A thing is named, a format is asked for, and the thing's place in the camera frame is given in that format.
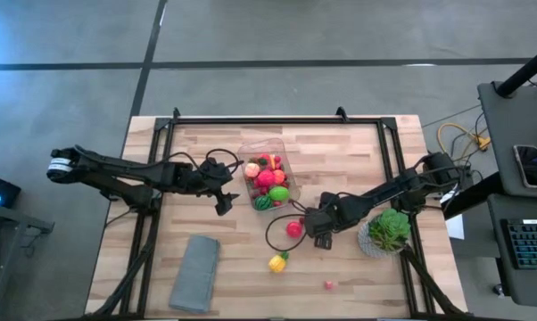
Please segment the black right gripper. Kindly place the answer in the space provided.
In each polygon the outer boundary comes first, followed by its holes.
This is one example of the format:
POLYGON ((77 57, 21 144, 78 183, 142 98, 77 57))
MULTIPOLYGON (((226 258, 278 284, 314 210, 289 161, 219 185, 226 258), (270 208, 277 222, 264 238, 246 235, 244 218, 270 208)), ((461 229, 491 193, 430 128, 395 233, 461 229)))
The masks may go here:
POLYGON ((307 208, 304 216, 304 227, 308 236, 316 236, 314 246, 319 249, 332 248, 332 234, 353 227, 353 220, 347 219, 344 212, 338 209, 344 192, 337 194, 323 193, 325 202, 318 208, 307 208))

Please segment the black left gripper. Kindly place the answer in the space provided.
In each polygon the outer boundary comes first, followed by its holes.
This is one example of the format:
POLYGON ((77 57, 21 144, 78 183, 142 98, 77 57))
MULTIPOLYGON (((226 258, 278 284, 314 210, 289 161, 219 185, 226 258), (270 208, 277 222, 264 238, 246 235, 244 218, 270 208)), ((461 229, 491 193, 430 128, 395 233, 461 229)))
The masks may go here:
POLYGON ((239 193, 223 193, 222 186, 233 179, 232 172, 223 162, 216 162, 214 158, 207 158, 201 165, 192 171, 194 176, 191 183, 196 197, 216 196, 215 209, 219 216, 227 213, 233 207, 233 200, 239 193))

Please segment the bright green lime toy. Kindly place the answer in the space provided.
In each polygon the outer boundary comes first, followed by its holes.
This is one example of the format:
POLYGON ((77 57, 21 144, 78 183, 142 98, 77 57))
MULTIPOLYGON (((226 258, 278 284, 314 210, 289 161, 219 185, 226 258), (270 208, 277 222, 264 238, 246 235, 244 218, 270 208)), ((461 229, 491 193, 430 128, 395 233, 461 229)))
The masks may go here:
POLYGON ((268 195, 271 200, 277 202, 283 202, 289 199, 289 190, 284 186, 274 186, 268 192, 268 195))

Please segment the clear plastic tupperware container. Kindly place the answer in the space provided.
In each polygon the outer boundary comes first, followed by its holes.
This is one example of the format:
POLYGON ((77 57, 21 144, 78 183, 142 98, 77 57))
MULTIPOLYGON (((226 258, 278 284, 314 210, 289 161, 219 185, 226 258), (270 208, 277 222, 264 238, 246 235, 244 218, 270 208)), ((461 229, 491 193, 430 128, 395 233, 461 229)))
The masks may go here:
MULTIPOLYGON (((242 167, 241 167, 241 170, 242 170, 246 190, 247 190, 247 193, 248 193, 248 197, 249 197, 249 200, 250 200, 250 203, 251 203, 252 207, 254 208, 254 206, 253 206, 254 199, 252 199, 251 195, 252 195, 253 191, 259 191, 260 192, 260 189, 262 187, 256 186, 256 178, 248 178, 248 177, 246 177, 244 175, 244 167, 246 166, 246 164, 248 163, 248 160, 250 158, 257 158, 258 159, 261 154, 267 154, 268 156, 270 154, 274 154, 275 156, 280 156, 281 161, 277 162, 277 169, 279 169, 279 164, 282 163, 285 166, 285 169, 286 169, 286 171, 285 171, 286 179, 285 180, 288 180, 290 182, 290 187, 287 188, 289 190, 289 193, 290 193, 289 199, 286 200, 286 201, 281 202, 282 205, 279 206, 279 207, 275 207, 274 202, 276 202, 276 201, 273 201, 273 207, 271 209, 269 209, 269 210, 276 210, 276 209, 279 209, 279 208, 283 208, 285 205, 289 204, 291 201, 297 201, 300 198, 301 190, 300 190, 299 186, 295 182, 295 177, 294 177, 294 174, 293 174, 293 171, 292 171, 292 166, 290 165, 289 158, 287 157, 287 154, 286 154, 286 151, 285 151, 285 144, 279 138, 270 138, 270 139, 262 140, 262 141, 259 141, 259 142, 251 143, 251 144, 245 144, 237 151, 237 156, 238 156, 239 160, 244 162, 242 167)), ((260 163, 260 172, 263 171, 263 170, 271 170, 270 161, 267 164, 261 164, 260 163)), ((274 184, 274 185, 272 185, 270 187, 267 187, 268 188, 268 193, 264 194, 264 195, 269 196, 269 190, 271 188, 273 188, 274 186, 278 186, 278 185, 274 184)))

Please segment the green succulent in white pot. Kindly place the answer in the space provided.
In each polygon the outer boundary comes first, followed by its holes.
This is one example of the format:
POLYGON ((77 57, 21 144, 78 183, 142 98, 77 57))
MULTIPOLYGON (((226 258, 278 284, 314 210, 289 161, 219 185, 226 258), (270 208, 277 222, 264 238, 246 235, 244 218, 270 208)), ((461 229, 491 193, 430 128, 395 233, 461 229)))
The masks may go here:
POLYGON ((358 244, 361 251, 372 258, 392 256, 408 244, 410 232, 409 217, 388 209, 362 225, 358 244))

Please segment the grey folded cloth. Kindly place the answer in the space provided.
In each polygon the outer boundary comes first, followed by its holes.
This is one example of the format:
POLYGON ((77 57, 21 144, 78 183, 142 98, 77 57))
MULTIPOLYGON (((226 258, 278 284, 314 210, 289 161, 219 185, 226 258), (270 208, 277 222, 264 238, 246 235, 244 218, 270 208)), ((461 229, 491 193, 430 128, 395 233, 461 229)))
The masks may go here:
POLYGON ((206 314, 219 263, 220 243, 204 235, 191 235, 169 297, 169 306, 193 314, 206 314))

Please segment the white paper sheet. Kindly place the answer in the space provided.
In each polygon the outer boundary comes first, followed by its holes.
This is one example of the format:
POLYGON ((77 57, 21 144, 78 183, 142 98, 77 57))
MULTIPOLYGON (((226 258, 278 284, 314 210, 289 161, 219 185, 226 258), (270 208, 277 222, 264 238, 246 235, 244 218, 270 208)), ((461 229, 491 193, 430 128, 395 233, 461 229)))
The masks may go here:
MULTIPOLYGON (((447 192, 441 199, 440 204, 444 204, 446 201, 449 201, 450 198, 455 194, 454 190, 447 192)), ((445 224, 448 231, 449 238, 464 240, 465 231, 464 231, 464 222, 463 215, 459 214, 454 218, 445 219, 445 224)))

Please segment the black metal beam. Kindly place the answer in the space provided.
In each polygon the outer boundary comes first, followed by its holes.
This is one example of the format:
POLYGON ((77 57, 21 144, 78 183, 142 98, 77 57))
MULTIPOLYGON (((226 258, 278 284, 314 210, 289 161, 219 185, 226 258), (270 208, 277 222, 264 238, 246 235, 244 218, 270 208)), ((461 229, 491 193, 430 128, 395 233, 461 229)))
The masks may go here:
POLYGON ((494 193, 504 193, 499 172, 495 172, 479 183, 468 187, 457 195, 453 195, 449 200, 444 202, 442 204, 443 217, 445 220, 454 218, 466 210, 485 202, 494 193))

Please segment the dark metal stand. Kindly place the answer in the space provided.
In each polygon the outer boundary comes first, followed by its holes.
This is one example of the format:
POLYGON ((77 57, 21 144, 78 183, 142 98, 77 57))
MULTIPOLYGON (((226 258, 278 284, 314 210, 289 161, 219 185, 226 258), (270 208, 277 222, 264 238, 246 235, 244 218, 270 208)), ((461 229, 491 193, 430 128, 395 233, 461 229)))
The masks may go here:
POLYGON ((4 296, 6 285, 19 255, 21 241, 28 228, 35 228, 41 234, 50 234, 54 222, 33 218, 23 212, 0 207, 0 227, 12 231, 6 241, 0 240, 0 300, 4 296))

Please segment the backlit computer keyboard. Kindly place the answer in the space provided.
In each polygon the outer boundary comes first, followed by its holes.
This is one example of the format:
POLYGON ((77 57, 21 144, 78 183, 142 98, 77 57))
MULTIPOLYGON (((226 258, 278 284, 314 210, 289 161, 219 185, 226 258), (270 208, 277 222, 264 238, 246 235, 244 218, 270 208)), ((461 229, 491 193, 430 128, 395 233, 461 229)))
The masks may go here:
POLYGON ((515 269, 537 270, 537 219, 502 219, 501 226, 515 269))

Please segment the dark grey keyboard desk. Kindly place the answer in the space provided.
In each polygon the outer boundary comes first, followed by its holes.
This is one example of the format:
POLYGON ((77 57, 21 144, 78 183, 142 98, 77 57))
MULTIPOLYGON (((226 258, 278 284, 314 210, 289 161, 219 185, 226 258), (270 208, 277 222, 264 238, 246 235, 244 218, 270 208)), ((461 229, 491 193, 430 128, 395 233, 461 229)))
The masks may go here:
POLYGON ((507 296, 519 305, 537 307, 537 270, 515 269, 508 255, 502 219, 537 219, 537 199, 493 194, 487 199, 500 253, 500 281, 507 296))

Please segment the black smartphone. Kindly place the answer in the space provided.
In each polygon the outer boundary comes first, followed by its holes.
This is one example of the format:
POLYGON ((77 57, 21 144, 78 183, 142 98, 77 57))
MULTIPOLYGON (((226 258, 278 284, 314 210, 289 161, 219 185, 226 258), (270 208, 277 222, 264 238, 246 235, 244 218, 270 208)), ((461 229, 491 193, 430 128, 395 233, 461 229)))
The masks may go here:
POLYGON ((513 150, 523 185, 526 188, 537 189, 537 165, 532 164, 537 147, 531 145, 515 145, 513 150))

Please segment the black metal pole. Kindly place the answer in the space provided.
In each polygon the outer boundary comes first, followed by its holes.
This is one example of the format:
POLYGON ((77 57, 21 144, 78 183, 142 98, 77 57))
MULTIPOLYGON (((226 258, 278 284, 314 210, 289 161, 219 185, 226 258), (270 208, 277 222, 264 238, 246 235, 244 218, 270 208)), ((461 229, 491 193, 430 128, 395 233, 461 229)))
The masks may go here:
POLYGON ((530 80, 537 74, 537 55, 529 62, 522 66, 506 81, 502 82, 495 88, 497 95, 507 98, 510 97, 519 87, 530 80))

